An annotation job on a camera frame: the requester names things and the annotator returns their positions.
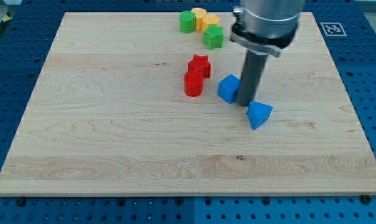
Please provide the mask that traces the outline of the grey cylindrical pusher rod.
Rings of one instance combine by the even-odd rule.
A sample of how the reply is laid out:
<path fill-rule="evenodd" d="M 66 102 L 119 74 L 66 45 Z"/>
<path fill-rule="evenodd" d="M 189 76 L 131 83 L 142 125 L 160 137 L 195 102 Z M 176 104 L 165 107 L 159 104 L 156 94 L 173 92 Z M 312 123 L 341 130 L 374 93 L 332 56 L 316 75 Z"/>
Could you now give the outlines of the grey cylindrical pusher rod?
<path fill-rule="evenodd" d="M 247 50 L 237 92 L 238 105 L 248 106 L 254 99 L 267 58 L 267 54 Z"/>

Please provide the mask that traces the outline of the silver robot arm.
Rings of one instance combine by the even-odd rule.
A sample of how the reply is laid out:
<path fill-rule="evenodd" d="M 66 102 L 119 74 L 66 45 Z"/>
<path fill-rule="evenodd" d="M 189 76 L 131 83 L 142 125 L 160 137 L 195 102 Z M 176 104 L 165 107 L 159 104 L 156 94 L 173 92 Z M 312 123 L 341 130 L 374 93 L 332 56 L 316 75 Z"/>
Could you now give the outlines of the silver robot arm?
<path fill-rule="evenodd" d="M 304 0 L 243 0 L 233 8 L 236 18 L 230 40 L 246 48 L 237 103 L 254 99 L 269 55 L 279 57 L 293 40 Z"/>

